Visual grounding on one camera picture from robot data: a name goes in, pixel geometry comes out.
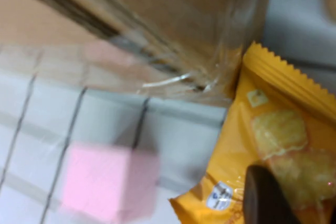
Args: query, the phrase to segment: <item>pink square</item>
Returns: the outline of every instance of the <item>pink square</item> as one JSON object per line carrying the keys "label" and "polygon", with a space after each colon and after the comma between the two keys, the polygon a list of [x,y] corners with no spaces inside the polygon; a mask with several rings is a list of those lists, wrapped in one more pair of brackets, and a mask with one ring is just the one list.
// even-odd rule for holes
{"label": "pink square", "polygon": [[92,145],[69,151],[62,207],[103,222],[151,214],[159,175],[155,155]]}

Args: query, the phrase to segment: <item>snack wrapper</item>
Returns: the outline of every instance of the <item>snack wrapper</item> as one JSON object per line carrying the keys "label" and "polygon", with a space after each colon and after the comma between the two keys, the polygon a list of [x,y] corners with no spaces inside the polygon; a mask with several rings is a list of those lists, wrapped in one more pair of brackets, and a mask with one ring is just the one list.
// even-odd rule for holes
{"label": "snack wrapper", "polygon": [[182,224],[242,224],[246,168],[273,173],[302,224],[330,223],[336,99],[261,45],[246,52],[233,105],[201,182],[171,200]]}

